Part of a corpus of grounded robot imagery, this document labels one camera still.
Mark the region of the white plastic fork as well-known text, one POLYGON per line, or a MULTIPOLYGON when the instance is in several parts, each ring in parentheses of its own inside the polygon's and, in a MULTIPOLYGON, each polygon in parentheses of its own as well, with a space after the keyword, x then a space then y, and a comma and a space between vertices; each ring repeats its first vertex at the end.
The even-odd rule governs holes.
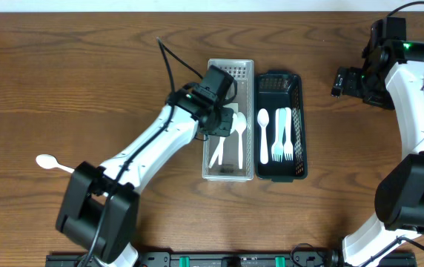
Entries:
POLYGON ((284 108, 279 109, 279 133, 278 133, 278 140, 275 148, 275 156, 276 161, 281 162, 283 158, 284 153, 284 146, 283 146, 283 137, 285 132, 285 118, 286 118, 286 111, 284 108))
POLYGON ((292 126, 292 114, 290 108, 285 108, 286 118, 285 118, 285 144, 284 144, 284 154, 285 159, 292 161, 294 147, 291 141, 291 126, 292 126))
POLYGON ((275 156, 275 148, 276 148, 276 144, 277 144, 277 140, 278 140, 278 133, 279 133, 279 108, 277 108, 275 110, 275 116, 274 116, 274 142, 271 146, 271 156, 272 156, 272 160, 275 162, 276 161, 276 156, 275 156))

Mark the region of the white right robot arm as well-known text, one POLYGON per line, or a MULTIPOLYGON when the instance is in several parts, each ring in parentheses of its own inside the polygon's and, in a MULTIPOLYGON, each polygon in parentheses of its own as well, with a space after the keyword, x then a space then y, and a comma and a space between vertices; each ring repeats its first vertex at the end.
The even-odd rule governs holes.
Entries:
POLYGON ((331 94, 394 110, 402 160, 378 185, 371 217, 343 238, 344 266, 378 266, 401 244, 424 235, 424 43, 379 37, 362 56, 361 68, 338 70, 331 94))

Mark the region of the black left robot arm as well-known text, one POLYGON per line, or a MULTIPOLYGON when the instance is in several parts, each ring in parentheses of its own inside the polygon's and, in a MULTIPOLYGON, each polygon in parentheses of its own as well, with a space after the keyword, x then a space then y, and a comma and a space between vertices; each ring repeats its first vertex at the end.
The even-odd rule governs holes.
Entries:
POLYGON ((87 249, 79 265, 134 266, 131 244, 140 195, 159 169, 197 133, 229 136, 233 97, 205 88, 172 93, 153 123, 129 146, 95 167, 70 170, 56 230, 87 249))

